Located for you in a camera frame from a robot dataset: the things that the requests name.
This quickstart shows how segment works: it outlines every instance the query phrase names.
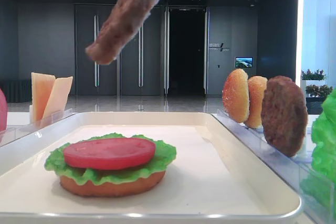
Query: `top bun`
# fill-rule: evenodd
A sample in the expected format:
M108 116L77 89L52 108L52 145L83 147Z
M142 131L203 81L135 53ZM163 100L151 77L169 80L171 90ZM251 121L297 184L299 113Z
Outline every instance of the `top bun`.
M237 123L243 123L249 116L249 94L247 73L236 69L227 77L223 89L225 111Z
M248 91L250 98L250 115L245 125L252 129L257 129L261 124L261 110L263 106L264 93L267 87L267 78L254 76L248 80Z

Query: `sesame bun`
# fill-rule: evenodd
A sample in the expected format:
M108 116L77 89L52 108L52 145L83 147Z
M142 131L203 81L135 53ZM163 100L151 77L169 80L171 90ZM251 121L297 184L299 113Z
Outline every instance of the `sesame bun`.
M224 84L224 109L237 123L245 122L249 116L247 79L247 73L243 69L236 69L229 74Z
M165 171L153 173L148 178L139 178L134 182L123 184L104 183L100 186L94 185L91 181L80 186L72 178L61 176L60 183L65 190L82 197L123 197L153 189L163 179L164 175Z
M261 110L263 106L264 93L267 87L267 78L254 76L248 80L248 92L250 99L249 117L245 125L249 128L257 129L261 124Z

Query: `bottom bun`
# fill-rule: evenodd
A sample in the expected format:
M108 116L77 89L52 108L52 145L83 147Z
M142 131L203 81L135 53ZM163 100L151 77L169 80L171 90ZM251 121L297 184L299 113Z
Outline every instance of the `bottom bun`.
M163 179L165 173L165 171L153 173L148 178L139 178L134 182L123 184L104 183L96 186L88 181L79 186L72 178L66 176L60 177L60 183L65 190L83 197L123 197L153 189Z

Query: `shiny floor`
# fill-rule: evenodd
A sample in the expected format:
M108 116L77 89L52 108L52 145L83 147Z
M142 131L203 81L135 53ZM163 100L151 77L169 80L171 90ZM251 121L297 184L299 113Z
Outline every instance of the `shiny floor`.
M10 103L10 112L29 112L27 103ZM66 109L89 111L176 111L216 113L222 109L221 98L202 97L70 97Z

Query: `cheese slice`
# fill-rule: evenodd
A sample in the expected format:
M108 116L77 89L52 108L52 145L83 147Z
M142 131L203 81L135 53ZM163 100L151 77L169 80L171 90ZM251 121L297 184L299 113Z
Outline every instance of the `cheese slice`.
M31 73L33 93L33 122L43 118L56 77L49 74Z
M48 103L43 113L47 118L56 112L63 112L68 101L72 85L72 77L57 78L51 91Z

